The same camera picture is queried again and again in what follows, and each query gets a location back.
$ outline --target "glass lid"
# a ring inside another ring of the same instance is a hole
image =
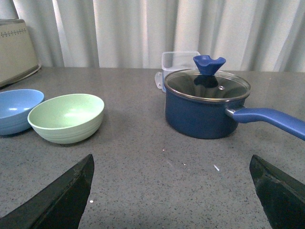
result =
[[[197,69],[188,69],[168,74],[164,80],[167,90],[185,98],[228,102],[246,98],[250,84],[230,73],[217,71],[214,75],[202,75]]]

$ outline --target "bowl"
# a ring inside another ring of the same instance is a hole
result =
[[[0,135],[12,135],[29,129],[28,114],[43,99],[44,94],[33,89],[1,92]]]
[[[93,135],[103,120],[104,102],[91,94],[67,94],[31,110],[28,121],[42,138],[58,144],[82,141]]]

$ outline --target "speckled countertop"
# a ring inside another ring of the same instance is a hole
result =
[[[104,100],[105,115],[93,136],[72,145],[47,142],[32,129],[0,137],[0,217],[91,153],[95,172],[80,229],[271,228],[249,172],[251,157],[305,183],[305,142],[261,122],[239,124],[217,140],[184,136],[165,120],[157,71],[43,67],[2,88],[37,89],[46,99],[94,94]],[[234,73],[252,86],[247,107],[305,120],[305,73]]]

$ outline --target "beige appliance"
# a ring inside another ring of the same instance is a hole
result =
[[[24,20],[0,20],[0,87],[40,69]]]

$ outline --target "green bowl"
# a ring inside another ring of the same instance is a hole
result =
[[[90,137],[103,120],[104,102],[91,94],[67,94],[47,100],[28,115],[33,129],[44,139],[70,144]]]

